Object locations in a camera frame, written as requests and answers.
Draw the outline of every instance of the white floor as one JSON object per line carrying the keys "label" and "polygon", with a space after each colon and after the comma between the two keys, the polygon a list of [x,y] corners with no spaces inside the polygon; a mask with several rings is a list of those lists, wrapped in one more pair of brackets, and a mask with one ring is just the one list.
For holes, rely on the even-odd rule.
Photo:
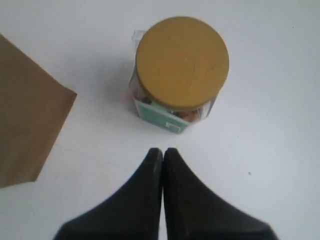
{"label": "white floor", "polygon": [[[210,117],[181,135],[142,121],[126,100],[134,30],[176,15],[212,25],[230,58]],[[0,0],[0,33],[78,93],[38,180],[0,190],[0,239],[52,239],[150,147],[177,147],[206,185],[281,240],[319,240],[319,29],[317,0]]]}

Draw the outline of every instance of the brown paper bag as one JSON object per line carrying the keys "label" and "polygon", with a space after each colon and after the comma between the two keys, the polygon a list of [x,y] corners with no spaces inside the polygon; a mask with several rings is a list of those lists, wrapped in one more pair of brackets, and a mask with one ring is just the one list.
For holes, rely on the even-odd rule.
{"label": "brown paper bag", "polygon": [[37,179],[76,95],[0,34],[0,188]]}

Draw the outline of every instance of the plastic jar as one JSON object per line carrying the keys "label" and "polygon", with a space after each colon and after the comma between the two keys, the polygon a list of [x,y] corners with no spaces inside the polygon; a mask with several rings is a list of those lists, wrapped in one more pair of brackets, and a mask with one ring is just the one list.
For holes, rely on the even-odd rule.
{"label": "plastic jar", "polygon": [[129,84],[139,116],[182,133],[207,118],[229,71],[227,47],[208,24],[172,17],[142,37]]}

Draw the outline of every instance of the green label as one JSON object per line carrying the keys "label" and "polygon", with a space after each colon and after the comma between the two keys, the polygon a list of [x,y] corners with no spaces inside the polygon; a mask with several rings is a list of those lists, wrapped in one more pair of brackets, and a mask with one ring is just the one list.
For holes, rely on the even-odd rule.
{"label": "green label", "polygon": [[175,119],[176,117],[170,115],[170,113],[156,109],[151,105],[136,101],[136,106],[142,119],[166,128],[171,132],[177,134],[182,133],[188,126],[188,124],[182,122],[182,120]]}

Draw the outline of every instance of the yellow lid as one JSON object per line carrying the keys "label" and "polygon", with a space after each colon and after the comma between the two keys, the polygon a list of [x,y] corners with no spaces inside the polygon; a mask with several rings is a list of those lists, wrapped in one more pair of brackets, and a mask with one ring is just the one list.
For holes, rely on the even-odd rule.
{"label": "yellow lid", "polygon": [[228,75],[229,56],[219,34],[191,17],[151,27],[136,52],[141,87],[160,105],[192,110],[214,98]]}

